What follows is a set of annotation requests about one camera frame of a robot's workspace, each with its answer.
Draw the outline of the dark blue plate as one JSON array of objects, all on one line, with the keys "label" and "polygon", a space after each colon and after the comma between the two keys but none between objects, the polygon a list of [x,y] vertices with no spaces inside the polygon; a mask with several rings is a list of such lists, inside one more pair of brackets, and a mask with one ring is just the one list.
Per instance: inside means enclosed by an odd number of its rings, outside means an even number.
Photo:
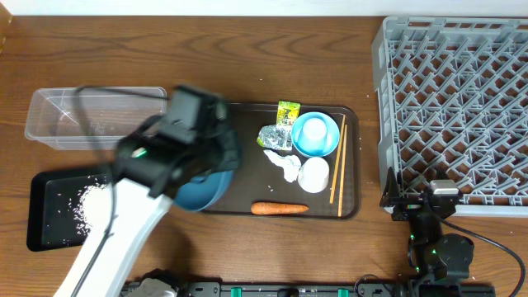
[{"label": "dark blue plate", "polygon": [[228,190],[234,171],[193,177],[181,186],[173,204],[186,211],[202,211],[218,201]]}]

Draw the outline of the white rice pile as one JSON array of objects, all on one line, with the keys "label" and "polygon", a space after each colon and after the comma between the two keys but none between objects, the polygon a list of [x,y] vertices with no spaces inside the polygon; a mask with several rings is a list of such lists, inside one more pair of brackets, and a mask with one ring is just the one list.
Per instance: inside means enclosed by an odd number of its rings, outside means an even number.
[{"label": "white rice pile", "polygon": [[75,177],[61,182],[52,197],[57,203],[52,214],[65,227],[60,235],[62,243],[83,243],[97,224],[104,224],[110,216],[111,189],[106,175]]}]

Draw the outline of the orange carrot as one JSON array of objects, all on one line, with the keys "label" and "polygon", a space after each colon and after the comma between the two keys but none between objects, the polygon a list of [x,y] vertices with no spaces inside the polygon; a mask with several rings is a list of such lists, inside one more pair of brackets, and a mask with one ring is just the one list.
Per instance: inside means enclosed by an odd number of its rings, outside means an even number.
[{"label": "orange carrot", "polygon": [[292,215],[309,210],[307,205],[284,204],[274,202],[256,202],[251,206],[254,215]]}]

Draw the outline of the white cup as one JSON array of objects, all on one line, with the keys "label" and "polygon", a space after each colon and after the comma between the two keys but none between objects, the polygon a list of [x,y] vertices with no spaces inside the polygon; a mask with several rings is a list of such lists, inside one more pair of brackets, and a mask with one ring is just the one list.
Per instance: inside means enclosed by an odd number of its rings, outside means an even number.
[{"label": "white cup", "polygon": [[329,165],[324,158],[309,158],[299,170],[297,181],[308,193],[319,193],[328,185]]}]

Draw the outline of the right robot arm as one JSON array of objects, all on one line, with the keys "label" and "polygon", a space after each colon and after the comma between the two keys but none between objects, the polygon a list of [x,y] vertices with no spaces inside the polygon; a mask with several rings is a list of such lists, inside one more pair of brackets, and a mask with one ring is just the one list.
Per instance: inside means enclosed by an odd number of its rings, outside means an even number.
[{"label": "right robot arm", "polygon": [[457,233],[444,233],[442,221],[456,212],[461,192],[451,179],[433,180],[419,196],[406,198],[392,168],[379,205],[392,210],[393,221],[407,221],[411,230],[408,260],[430,282],[461,281],[469,277],[474,243]]}]

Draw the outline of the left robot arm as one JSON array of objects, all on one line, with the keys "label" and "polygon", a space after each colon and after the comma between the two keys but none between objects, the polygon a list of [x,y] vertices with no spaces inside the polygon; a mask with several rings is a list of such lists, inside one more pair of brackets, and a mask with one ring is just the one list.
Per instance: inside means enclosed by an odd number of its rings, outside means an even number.
[{"label": "left robot arm", "polygon": [[111,183],[94,224],[57,290],[58,296],[117,296],[139,252],[174,206],[201,211],[228,190],[240,164],[228,118],[194,127],[162,116],[148,118],[115,149]]}]

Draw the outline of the grey dishwasher rack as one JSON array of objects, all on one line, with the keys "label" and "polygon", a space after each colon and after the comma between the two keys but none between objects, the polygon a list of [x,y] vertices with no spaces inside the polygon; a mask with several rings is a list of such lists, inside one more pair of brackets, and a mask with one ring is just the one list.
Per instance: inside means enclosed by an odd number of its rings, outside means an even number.
[{"label": "grey dishwasher rack", "polygon": [[416,199],[441,170],[457,215],[526,217],[526,20],[389,16],[371,53],[380,180]]}]

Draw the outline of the clear plastic bin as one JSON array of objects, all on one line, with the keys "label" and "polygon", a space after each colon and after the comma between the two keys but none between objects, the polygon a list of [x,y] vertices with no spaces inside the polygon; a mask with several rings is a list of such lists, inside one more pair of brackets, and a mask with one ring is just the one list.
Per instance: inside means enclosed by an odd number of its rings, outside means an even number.
[{"label": "clear plastic bin", "polygon": [[56,150],[112,150],[147,118],[167,110],[162,87],[113,87],[109,92],[83,90],[80,104],[94,135],[82,131],[74,106],[73,87],[35,91],[26,119],[25,136]]}]

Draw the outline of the black tray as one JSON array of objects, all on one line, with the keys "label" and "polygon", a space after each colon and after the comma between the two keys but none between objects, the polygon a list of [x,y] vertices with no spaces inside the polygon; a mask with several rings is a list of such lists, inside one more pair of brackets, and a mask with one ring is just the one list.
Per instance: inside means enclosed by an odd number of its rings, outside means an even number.
[{"label": "black tray", "polygon": [[83,244],[89,226],[83,200],[110,177],[98,167],[77,167],[36,174],[31,181],[26,246],[32,252]]}]

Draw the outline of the crumpled white tissue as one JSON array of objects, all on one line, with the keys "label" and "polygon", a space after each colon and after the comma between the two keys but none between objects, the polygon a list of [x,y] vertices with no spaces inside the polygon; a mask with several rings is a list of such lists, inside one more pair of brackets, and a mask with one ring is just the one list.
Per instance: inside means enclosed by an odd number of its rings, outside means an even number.
[{"label": "crumpled white tissue", "polygon": [[274,165],[283,169],[284,179],[287,182],[291,183],[297,179],[301,168],[301,161],[297,156],[280,156],[278,153],[269,149],[264,150],[263,153]]}]

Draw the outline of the brown serving tray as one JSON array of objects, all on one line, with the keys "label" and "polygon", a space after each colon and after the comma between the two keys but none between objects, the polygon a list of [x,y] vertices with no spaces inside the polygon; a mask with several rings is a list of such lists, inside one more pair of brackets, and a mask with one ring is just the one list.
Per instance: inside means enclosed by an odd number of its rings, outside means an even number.
[{"label": "brown serving tray", "polygon": [[[241,165],[233,175],[226,193],[212,206],[203,210],[212,215],[250,215],[255,202],[306,205],[309,210],[293,214],[299,219],[351,219],[361,209],[359,122],[356,114],[344,106],[300,107],[302,114],[318,111],[330,116],[337,124],[346,123],[345,172],[330,177],[325,190],[311,194],[298,182],[287,182],[281,167],[273,164],[257,144],[261,127],[276,122],[277,105],[231,103],[233,127],[242,146]],[[332,182],[337,181],[336,190]]]}]

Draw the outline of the green snack wrapper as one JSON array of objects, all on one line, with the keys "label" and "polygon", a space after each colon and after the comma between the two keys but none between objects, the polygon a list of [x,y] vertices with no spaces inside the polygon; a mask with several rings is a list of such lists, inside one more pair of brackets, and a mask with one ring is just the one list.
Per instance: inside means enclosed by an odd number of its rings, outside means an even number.
[{"label": "green snack wrapper", "polygon": [[299,117],[301,105],[297,102],[279,101],[274,125],[263,126],[257,137],[257,143],[266,149],[290,151],[293,124]]}]

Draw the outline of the light blue bowl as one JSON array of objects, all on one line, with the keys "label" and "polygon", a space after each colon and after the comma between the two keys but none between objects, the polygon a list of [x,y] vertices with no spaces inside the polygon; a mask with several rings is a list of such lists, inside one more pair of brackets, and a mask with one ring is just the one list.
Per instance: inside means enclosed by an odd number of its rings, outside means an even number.
[{"label": "light blue bowl", "polygon": [[332,117],[315,111],[300,115],[291,130],[294,148],[306,158],[322,158],[331,154],[337,148],[340,135]]}]

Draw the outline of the light blue cup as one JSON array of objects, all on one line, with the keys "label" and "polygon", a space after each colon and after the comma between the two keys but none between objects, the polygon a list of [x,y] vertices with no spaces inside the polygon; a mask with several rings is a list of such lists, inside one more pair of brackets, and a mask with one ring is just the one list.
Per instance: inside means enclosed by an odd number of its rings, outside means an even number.
[{"label": "light blue cup", "polygon": [[299,134],[299,142],[305,145],[322,143],[327,136],[327,126],[320,118],[307,119]]}]

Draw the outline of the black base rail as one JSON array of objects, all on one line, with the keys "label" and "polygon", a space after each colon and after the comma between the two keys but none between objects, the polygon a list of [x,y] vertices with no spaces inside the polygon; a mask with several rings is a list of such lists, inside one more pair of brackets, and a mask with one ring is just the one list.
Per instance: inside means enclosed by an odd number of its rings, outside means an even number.
[{"label": "black base rail", "polygon": [[173,297],[383,297],[396,296],[388,285],[360,283],[358,285],[227,285],[218,282],[191,282],[169,285],[147,278],[125,285],[120,296]]}]

